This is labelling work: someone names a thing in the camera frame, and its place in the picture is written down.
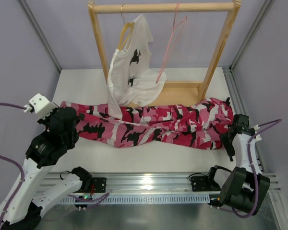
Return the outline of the pink camouflage trousers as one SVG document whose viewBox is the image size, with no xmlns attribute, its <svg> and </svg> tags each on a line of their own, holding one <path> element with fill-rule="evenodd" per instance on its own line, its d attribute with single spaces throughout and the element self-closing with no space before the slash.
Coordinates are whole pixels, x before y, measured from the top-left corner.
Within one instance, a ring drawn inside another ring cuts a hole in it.
<svg viewBox="0 0 288 230">
<path fill-rule="evenodd" d="M 122 119 L 111 117 L 107 104 L 63 101 L 61 107 L 76 110 L 79 137 L 116 148 L 159 141 L 202 150 L 221 149 L 219 136 L 228 131 L 234 118 L 229 98 L 206 98 L 192 106 L 121 107 Z"/>
</svg>

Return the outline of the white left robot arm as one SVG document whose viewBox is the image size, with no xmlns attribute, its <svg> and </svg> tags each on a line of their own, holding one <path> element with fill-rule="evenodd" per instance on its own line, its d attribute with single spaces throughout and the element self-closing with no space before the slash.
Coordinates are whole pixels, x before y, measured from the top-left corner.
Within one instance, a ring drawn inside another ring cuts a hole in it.
<svg viewBox="0 0 288 230">
<path fill-rule="evenodd" d="M 57 202 L 91 184 L 91 174 L 76 167 L 59 184 L 36 196 L 40 184 L 59 158 L 75 147 L 79 139 L 76 126 L 80 120 L 75 109 L 65 107 L 53 109 L 38 122 L 46 129 L 32 139 L 23 165 L 12 161 L 20 175 L 0 204 L 0 230 L 33 230 Z"/>
</svg>

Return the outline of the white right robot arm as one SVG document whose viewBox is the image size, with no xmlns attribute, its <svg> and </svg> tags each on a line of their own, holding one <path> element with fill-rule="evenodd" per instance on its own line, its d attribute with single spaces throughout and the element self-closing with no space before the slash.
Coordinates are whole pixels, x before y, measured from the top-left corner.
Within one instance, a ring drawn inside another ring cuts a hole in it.
<svg viewBox="0 0 288 230">
<path fill-rule="evenodd" d="M 220 189 L 219 204 L 240 218 L 258 212 L 270 187 L 270 179 L 263 176 L 256 162 L 255 144 L 261 139 L 258 129 L 249 126 L 248 116 L 234 115 L 229 130 L 219 137 L 236 166 L 229 170 L 215 165 L 208 173 L 211 186 Z"/>
</svg>

